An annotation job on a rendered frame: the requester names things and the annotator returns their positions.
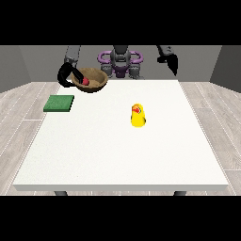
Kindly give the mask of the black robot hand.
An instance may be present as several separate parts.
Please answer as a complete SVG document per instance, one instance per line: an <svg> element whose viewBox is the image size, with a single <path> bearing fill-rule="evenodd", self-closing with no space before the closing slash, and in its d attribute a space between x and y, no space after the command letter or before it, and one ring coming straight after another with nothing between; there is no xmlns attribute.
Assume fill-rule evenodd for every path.
<svg viewBox="0 0 241 241"><path fill-rule="evenodd" d="M78 79L80 83L83 83L84 75L79 72L71 63L64 63L57 74L58 83L64 88L74 87L74 83L67 80L67 77L73 73L73 75Z"/></svg>
<svg viewBox="0 0 241 241"><path fill-rule="evenodd" d="M157 59L158 63L167 63L169 69L173 72L174 75L177 75L178 71L178 57L175 54L168 56L160 56Z"/></svg>

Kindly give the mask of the brown wooden bowl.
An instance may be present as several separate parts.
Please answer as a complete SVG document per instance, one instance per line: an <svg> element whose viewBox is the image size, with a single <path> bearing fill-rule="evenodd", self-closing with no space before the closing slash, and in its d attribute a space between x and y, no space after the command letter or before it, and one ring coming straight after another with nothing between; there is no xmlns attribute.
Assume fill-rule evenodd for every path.
<svg viewBox="0 0 241 241"><path fill-rule="evenodd" d="M74 75L72 75L72 82L78 89L87 93L93 93L101 90L108 81L107 74L96 68L79 68L79 72L88 79L88 85L86 86L80 84Z"/></svg>

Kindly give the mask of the green square pad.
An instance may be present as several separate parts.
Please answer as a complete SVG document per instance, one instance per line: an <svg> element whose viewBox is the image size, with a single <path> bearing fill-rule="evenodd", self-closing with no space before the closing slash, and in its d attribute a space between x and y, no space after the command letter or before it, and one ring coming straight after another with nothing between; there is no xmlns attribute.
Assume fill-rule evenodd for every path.
<svg viewBox="0 0 241 241"><path fill-rule="evenodd" d="M44 112L69 112L72 107L73 95L51 95L44 108Z"/></svg>

